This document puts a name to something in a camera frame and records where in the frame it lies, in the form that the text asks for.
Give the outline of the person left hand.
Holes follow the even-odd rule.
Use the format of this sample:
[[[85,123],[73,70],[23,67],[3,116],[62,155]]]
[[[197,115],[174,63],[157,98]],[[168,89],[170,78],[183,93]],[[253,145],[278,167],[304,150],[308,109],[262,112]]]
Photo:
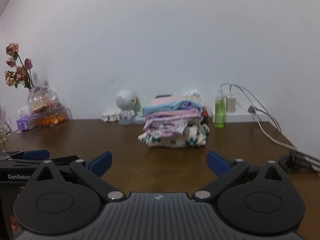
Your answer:
[[[10,215],[10,222],[11,222],[11,224],[10,224],[11,229],[12,229],[13,231],[17,231],[17,230],[19,229],[19,224],[18,224],[17,219],[16,219],[16,217],[14,216],[14,214],[11,214],[11,215]]]

